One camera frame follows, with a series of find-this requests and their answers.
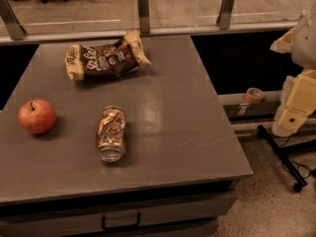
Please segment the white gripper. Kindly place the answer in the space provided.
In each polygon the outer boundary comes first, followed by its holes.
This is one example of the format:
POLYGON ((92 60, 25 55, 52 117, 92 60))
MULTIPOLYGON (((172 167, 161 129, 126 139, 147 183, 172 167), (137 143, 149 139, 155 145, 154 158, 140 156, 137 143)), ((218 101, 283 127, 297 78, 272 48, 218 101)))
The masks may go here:
POLYGON ((279 137, 295 134, 316 110, 316 70, 304 69, 296 77, 287 76, 280 95, 272 132, 279 137))

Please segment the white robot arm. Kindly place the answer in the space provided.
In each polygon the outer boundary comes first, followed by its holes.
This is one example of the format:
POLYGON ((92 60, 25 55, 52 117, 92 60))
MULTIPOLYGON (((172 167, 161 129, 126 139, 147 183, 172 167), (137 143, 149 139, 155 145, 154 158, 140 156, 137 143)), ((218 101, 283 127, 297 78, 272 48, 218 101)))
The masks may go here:
POLYGON ((292 62, 303 68, 296 77, 285 78, 272 126, 274 135, 288 137, 316 111, 316 4, 302 12, 298 24, 275 40, 271 50, 290 53, 292 62))

